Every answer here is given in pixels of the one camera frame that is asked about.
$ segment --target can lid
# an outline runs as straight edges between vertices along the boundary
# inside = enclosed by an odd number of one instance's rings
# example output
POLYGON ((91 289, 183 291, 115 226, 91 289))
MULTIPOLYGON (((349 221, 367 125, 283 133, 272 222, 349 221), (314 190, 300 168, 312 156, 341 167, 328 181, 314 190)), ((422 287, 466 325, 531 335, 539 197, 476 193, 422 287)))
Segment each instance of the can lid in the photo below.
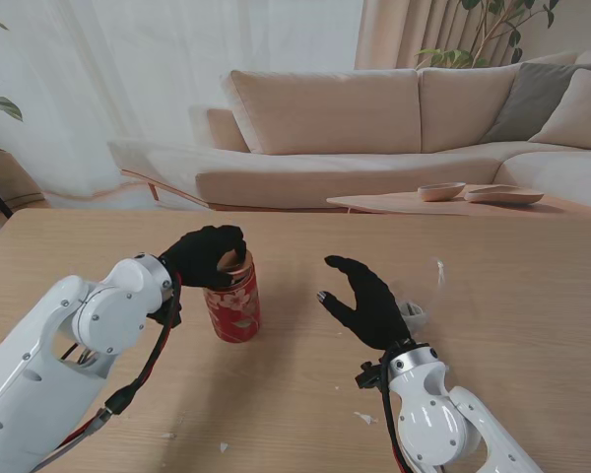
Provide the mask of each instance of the can lid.
POLYGON ((244 274, 246 271, 249 270, 252 266, 252 253, 247 251, 245 253, 245 259, 241 261, 236 254, 236 251, 228 251, 224 256, 219 260, 217 264, 217 269, 219 271, 223 271, 225 273, 230 274, 234 278, 236 276, 244 274))

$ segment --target black glove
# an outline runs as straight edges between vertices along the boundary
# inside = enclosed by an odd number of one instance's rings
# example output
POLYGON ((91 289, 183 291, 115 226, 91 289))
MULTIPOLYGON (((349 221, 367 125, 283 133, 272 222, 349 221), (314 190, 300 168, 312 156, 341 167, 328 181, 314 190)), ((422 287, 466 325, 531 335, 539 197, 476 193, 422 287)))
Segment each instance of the black glove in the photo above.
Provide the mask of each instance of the black glove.
POLYGON ((219 260, 231 250, 239 259, 245 257, 246 245, 239 227, 204 227, 184 235, 162 253, 160 260, 174 277, 178 273, 183 286, 195 288, 225 288, 232 283, 231 275, 217 270, 219 260))
POLYGON ((348 276, 357 308, 351 309, 327 292, 317 296, 324 307, 350 328, 368 347, 386 350, 394 342, 411 340, 410 331, 387 284, 363 263, 342 256, 327 256, 326 264, 348 276))

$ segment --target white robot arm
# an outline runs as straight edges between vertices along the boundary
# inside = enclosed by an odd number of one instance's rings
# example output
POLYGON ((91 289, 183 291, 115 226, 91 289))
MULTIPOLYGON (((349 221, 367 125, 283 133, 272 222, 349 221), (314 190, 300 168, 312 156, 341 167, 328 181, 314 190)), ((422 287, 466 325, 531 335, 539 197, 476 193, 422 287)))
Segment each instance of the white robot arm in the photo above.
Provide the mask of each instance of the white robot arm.
POLYGON ((143 254, 99 283, 68 276, 50 288, 0 345, 0 473, 34 471, 69 436, 171 286, 166 268, 143 254), (93 355, 58 359, 58 331, 93 355))
POLYGON ((459 386, 446 390, 445 374, 445 364, 427 344, 389 363, 389 391, 403 400, 397 424, 401 449, 414 472, 436 473, 436 467, 469 455, 484 439, 488 457, 478 473, 542 473, 477 396, 459 386))

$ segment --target wooden bowl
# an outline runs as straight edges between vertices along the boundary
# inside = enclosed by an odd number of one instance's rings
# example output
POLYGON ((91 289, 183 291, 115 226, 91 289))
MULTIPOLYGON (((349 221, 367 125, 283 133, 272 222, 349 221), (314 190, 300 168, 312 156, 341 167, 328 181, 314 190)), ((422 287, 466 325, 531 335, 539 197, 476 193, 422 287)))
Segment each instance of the wooden bowl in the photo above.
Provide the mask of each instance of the wooden bowl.
POLYGON ((502 205, 529 205, 538 202, 545 194, 515 185, 490 185, 470 190, 464 196, 468 202, 502 205))
POLYGON ((444 184, 423 185, 418 188, 418 196, 423 202, 442 202, 451 200, 462 192, 465 182, 446 182, 444 184))

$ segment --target red can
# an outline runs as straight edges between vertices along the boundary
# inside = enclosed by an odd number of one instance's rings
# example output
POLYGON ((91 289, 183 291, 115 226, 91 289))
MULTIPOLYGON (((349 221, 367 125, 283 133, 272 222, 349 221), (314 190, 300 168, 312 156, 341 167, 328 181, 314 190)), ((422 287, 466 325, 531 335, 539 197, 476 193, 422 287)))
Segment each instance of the red can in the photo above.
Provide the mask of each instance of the red can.
POLYGON ((204 298, 217 336, 231 343, 246 342, 260 329, 260 300, 252 254, 243 262, 232 252, 219 263, 219 269, 232 275, 228 288, 204 289, 204 298))

